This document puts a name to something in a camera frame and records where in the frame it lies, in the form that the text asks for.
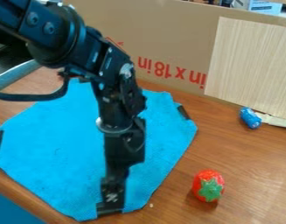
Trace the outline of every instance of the wooden table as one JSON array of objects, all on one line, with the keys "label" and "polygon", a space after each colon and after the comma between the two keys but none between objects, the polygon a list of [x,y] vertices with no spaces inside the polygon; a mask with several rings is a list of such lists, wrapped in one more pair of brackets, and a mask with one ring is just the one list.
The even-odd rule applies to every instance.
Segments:
[{"label": "wooden table", "polygon": [[[38,70],[7,90],[48,93],[59,85],[54,74]],[[144,209],[85,223],[286,223],[286,129],[263,125],[250,130],[238,118],[238,107],[145,81],[140,84],[171,92],[198,125],[198,134]],[[0,101],[0,124],[29,105]],[[218,205],[192,196],[193,174],[205,168],[220,171],[226,180],[226,192]],[[0,193],[48,223],[76,223],[2,171]]]}]

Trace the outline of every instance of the strawberry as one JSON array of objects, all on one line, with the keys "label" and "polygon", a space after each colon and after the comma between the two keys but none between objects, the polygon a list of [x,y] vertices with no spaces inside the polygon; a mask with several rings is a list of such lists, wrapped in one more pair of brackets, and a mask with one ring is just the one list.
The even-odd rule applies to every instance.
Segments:
[{"label": "strawberry", "polygon": [[193,179],[192,192],[201,201],[216,202],[225,191],[225,180],[214,170],[200,171]]}]

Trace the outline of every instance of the cardboard box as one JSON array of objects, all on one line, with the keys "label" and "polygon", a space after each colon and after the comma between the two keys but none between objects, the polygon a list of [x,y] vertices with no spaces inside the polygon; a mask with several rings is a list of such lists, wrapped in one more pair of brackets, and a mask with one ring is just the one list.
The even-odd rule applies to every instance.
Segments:
[{"label": "cardboard box", "polygon": [[174,0],[66,0],[127,52],[139,78],[202,95],[220,17],[286,26],[285,17]]},{"label": "cardboard box", "polygon": [[279,15],[281,13],[282,3],[271,3],[260,0],[233,0],[233,8],[245,11],[253,11],[269,15]]}]

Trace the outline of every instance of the blue cloth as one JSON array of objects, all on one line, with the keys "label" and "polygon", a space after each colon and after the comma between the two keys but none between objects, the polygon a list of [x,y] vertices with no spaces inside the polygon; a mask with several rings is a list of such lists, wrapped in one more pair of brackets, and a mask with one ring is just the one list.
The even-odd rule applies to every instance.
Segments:
[{"label": "blue cloth", "polygon": [[[168,93],[144,91],[148,109],[146,157],[130,168],[124,212],[142,208],[190,145],[197,127]],[[2,127],[0,168],[59,212],[97,218],[105,175],[97,102],[88,83],[70,83],[61,99],[38,102]]]}]

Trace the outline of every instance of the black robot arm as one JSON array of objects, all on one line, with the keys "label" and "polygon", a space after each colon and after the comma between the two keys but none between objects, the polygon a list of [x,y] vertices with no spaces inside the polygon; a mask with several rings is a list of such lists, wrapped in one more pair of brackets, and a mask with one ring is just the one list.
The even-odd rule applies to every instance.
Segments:
[{"label": "black robot arm", "polygon": [[71,76],[92,83],[104,133],[107,174],[101,182],[99,214],[122,211],[131,165],[144,161],[145,122],[137,115],[145,98],[129,56],[85,26],[73,7],[35,0],[0,0],[0,30],[27,43],[42,66],[64,67],[63,87],[52,94],[4,94],[6,101],[48,101],[63,96]]}]

